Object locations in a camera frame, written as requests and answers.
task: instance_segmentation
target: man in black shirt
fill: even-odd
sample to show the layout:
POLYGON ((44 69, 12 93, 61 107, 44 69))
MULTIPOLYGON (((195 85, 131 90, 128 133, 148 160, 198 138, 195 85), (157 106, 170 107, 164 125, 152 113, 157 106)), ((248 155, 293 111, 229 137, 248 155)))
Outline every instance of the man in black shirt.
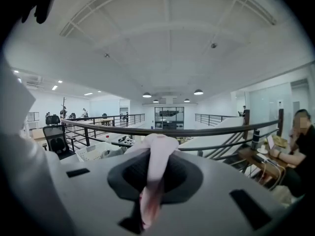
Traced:
POLYGON ((311 116, 307 110, 301 109, 296 112, 293 120, 293 130, 296 134, 293 136, 296 141, 293 141, 291 150, 296 151, 299 149, 299 152, 290 155, 275 149, 270 151, 270 154, 296 166, 294 171, 288 168, 283 184, 289 187, 294 196, 300 196, 300 194, 305 192, 306 184, 309 184, 307 179, 311 174, 311 163, 315 153, 315 128, 311 123, 311 116))

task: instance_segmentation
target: white ceiling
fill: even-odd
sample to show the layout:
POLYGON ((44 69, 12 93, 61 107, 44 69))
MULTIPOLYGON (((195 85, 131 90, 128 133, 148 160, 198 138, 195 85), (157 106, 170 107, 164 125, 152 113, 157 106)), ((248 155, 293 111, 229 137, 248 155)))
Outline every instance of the white ceiling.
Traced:
POLYGON ((22 69, 13 69, 13 73, 16 77, 21 79, 21 82, 29 90, 38 90, 42 92, 57 93, 64 96, 74 96, 86 99, 109 95, 108 93, 103 91, 98 92, 99 90, 94 88, 88 88, 85 86, 80 86, 69 83, 67 81, 63 81, 60 79, 62 76, 59 76, 59 79, 48 78, 22 69))
POLYGON ((47 22, 30 16, 5 53, 11 66, 143 103, 196 102, 275 76, 272 64, 293 69, 282 57, 305 62, 309 46, 286 39, 289 16, 280 0, 55 0, 47 22), (283 53, 269 58, 274 49, 283 53), (193 95, 198 88, 203 96, 193 95))

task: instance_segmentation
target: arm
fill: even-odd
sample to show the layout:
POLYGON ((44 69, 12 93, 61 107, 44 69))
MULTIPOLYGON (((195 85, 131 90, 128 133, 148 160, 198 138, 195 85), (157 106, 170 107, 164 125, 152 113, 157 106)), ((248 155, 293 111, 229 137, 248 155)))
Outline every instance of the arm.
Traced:
POLYGON ((280 153, 279 155, 279 151, 276 149, 273 149, 272 151, 270 151, 270 154, 275 157, 275 158, 279 158, 280 160, 289 163, 289 164, 293 164, 293 165, 299 165, 304 158, 306 157, 304 154, 296 152, 294 155, 289 155, 286 153, 280 153))

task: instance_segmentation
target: black frame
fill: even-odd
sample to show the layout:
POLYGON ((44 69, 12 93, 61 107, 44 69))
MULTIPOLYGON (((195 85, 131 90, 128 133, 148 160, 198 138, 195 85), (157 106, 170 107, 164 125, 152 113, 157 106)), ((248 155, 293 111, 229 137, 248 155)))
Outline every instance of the black frame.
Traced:
POLYGON ((183 128, 180 128, 180 129, 184 129, 184 120, 185 120, 185 107, 154 107, 154 125, 155 125, 155 128, 157 128, 157 124, 161 124, 161 129, 164 129, 163 128, 163 124, 165 123, 165 121, 163 121, 163 119, 162 119, 162 121, 157 121, 157 113, 156 113, 156 108, 159 108, 159 109, 161 109, 162 108, 162 112, 164 111, 164 109, 168 109, 168 108, 175 108, 175 112, 177 112, 177 113, 181 113, 181 112, 179 112, 177 109, 178 108, 183 108, 183 120, 177 120, 177 113, 176 113, 176 120, 175 121, 171 121, 171 122, 168 122, 168 124, 169 123, 173 123, 173 124, 175 124, 176 125, 176 129, 178 129, 177 128, 177 124, 182 124, 183 125, 183 128))

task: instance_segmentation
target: recessed ceiling light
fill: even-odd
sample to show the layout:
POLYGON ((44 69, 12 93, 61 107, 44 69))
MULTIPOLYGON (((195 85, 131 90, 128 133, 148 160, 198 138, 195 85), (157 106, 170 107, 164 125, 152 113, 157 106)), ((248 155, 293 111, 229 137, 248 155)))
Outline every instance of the recessed ceiling light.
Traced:
POLYGON ((152 96, 151 96, 148 92, 145 92, 145 93, 143 94, 143 97, 144 97, 144 98, 151 98, 152 96))
POLYGON ((202 94, 203 94, 203 91, 200 90, 200 89, 197 89, 193 94, 194 94, 194 95, 202 95, 202 94))

